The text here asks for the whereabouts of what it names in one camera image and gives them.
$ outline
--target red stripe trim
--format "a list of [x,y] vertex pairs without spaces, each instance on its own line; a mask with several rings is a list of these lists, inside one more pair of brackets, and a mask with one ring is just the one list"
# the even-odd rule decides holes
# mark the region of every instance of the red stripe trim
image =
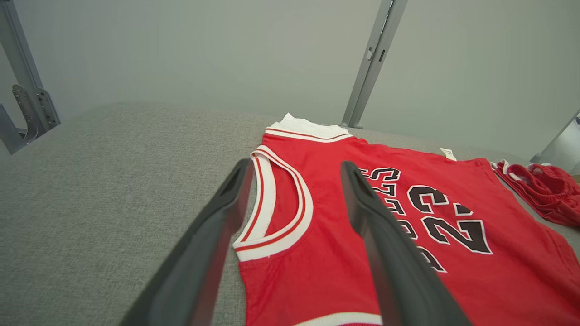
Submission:
[[305,137],[312,137],[312,138],[316,138],[316,139],[322,139],[322,140],[331,140],[331,139],[334,139],[334,138],[338,138],[338,137],[342,137],[342,136],[347,136],[347,135],[348,135],[348,136],[352,136],[352,135],[351,135],[351,134],[349,134],[349,133],[344,133],[344,134],[342,134],[342,135],[334,136],[334,137],[332,137],[332,138],[320,138],[320,137],[316,137],[316,136],[313,136],[313,135],[307,135],[307,134],[305,134],[305,133],[297,133],[297,132],[291,132],[291,131],[286,131],[286,130],[279,130],[279,129],[273,129],[273,128],[266,128],[266,130],[277,131],[277,132],[285,132],[285,133],[291,133],[291,134],[293,134],[293,135],[298,135],[298,136],[305,136]]
[[300,217],[299,217],[298,221],[289,230],[287,230],[286,232],[284,232],[284,233],[280,234],[279,236],[277,236],[276,238],[272,238],[272,239],[270,239],[268,241],[260,242],[258,244],[253,244],[253,245],[249,245],[249,246],[246,246],[246,247],[239,247],[239,248],[236,249],[236,251],[254,249],[254,248],[262,247],[262,246],[265,246],[267,244],[271,244],[272,242],[278,241],[279,239],[287,236],[288,233],[294,231],[294,229],[298,227],[298,225],[300,224],[300,221],[302,220],[302,218],[304,217],[304,214],[306,213],[306,197],[304,196],[304,190],[302,189],[302,184],[300,183],[300,179],[298,179],[298,176],[294,173],[294,171],[292,171],[292,169],[290,169],[288,166],[286,166],[286,165],[278,162],[276,159],[274,159],[273,157],[271,157],[268,154],[268,152],[266,152],[264,150],[261,150],[261,149],[257,149],[256,151],[261,151],[261,152],[265,153],[265,155],[270,160],[276,162],[280,166],[284,166],[284,167],[288,168],[289,172],[291,172],[296,177],[296,180],[298,181],[298,186],[300,187],[300,192],[302,193],[302,211],[300,212]]
[[258,175],[260,176],[260,200],[258,202],[258,209],[256,210],[256,215],[254,215],[254,219],[252,221],[252,224],[250,225],[250,228],[248,229],[248,232],[242,238],[242,242],[246,241],[246,239],[250,236],[250,233],[252,232],[254,225],[256,225],[258,217],[260,216],[260,211],[262,210],[262,202],[264,201],[264,177],[262,176],[262,167],[260,166],[260,160],[256,156],[254,157],[256,158],[256,164],[258,166]]

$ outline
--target white hem trim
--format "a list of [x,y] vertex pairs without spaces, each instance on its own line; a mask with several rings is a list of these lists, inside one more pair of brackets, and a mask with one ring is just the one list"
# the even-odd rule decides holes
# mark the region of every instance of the white hem trim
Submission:
[[380,315],[369,313],[336,313],[305,321],[295,326],[337,326],[344,324],[372,324],[382,325]]
[[[294,179],[294,182],[296,184],[296,191],[298,193],[298,212],[296,213],[292,221],[288,223],[288,225],[286,225],[279,231],[270,234],[269,236],[243,242],[241,241],[243,237],[242,236],[238,237],[238,239],[234,242],[232,246],[234,247],[236,254],[238,255],[238,259],[240,261],[268,257],[293,246],[293,244],[298,242],[298,240],[302,237],[302,235],[304,235],[304,233],[308,229],[310,222],[312,221],[312,214],[314,211],[310,191],[306,186],[306,182],[296,169],[291,167],[290,164],[283,161],[280,157],[274,154],[274,152],[272,152],[271,149],[269,149],[267,146],[264,145],[259,146],[254,152],[252,152],[252,155],[263,155],[265,159],[269,159],[270,161],[274,162],[281,168],[288,171],[290,175],[292,175],[292,178]],[[264,178],[264,186],[267,184],[272,184],[270,183],[270,181],[266,180],[266,178],[273,179],[273,175],[268,176],[267,174],[263,174],[262,177]],[[269,203],[263,202],[262,205],[264,204],[271,205],[273,212],[274,206],[273,202]]]

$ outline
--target white backdrop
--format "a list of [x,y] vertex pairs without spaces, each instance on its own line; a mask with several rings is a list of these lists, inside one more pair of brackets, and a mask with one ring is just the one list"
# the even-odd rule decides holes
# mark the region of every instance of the white backdrop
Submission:
[[380,0],[16,0],[63,122],[155,101],[336,124]]
[[409,0],[365,129],[531,159],[580,108],[580,1]]

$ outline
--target gray fabric surface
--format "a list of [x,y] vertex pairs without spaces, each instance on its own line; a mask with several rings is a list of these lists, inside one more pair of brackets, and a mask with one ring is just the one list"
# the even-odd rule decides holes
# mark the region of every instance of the gray fabric surface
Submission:
[[[281,118],[117,103],[76,117],[1,160],[0,323],[117,323],[235,162]],[[445,147],[351,132],[393,147],[438,154]],[[505,153],[452,149],[459,160],[526,163]],[[524,206],[578,253],[577,231]],[[213,322],[245,322],[245,288],[231,249]]]

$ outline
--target red basketball jersey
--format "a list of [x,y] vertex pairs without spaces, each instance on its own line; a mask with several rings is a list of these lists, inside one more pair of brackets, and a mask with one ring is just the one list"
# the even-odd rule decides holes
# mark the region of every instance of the red basketball jersey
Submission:
[[251,154],[258,195],[234,248],[248,325],[381,324],[340,164],[353,161],[474,325],[580,325],[580,266],[478,158],[369,144],[291,115]]

